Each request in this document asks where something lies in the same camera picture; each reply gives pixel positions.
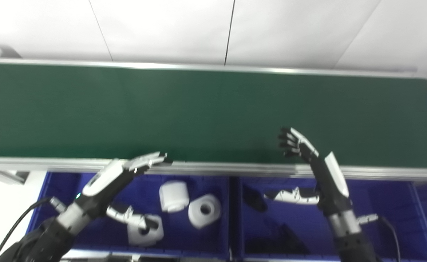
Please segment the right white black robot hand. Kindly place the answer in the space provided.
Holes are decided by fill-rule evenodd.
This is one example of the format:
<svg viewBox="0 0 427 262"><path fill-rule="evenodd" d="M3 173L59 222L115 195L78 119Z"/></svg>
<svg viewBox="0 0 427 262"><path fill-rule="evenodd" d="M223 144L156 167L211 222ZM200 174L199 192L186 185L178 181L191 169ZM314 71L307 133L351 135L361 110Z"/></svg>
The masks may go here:
<svg viewBox="0 0 427 262"><path fill-rule="evenodd" d="M298 205L317 205L324 216L352 210L349 189L333 152L323 156L313 144L293 128L282 128L280 147L285 157L300 156L311 167L316 180L315 189L295 187L268 190L265 199Z"/></svg>

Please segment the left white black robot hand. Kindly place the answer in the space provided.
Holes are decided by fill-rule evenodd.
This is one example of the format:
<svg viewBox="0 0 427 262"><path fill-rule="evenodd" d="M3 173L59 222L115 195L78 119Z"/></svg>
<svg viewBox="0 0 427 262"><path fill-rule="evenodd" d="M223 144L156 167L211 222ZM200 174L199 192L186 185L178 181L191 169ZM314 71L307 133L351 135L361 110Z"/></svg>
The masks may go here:
<svg viewBox="0 0 427 262"><path fill-rule="evenodd" d="M167 153L156 151L137 156L126 162L114 159L98 171L83 187L80 196L75 200L82 210L81 224L76 228L82 231L90 222L106 214L107 207L135 177L145 174L151 167L172 164Z"/></svg>

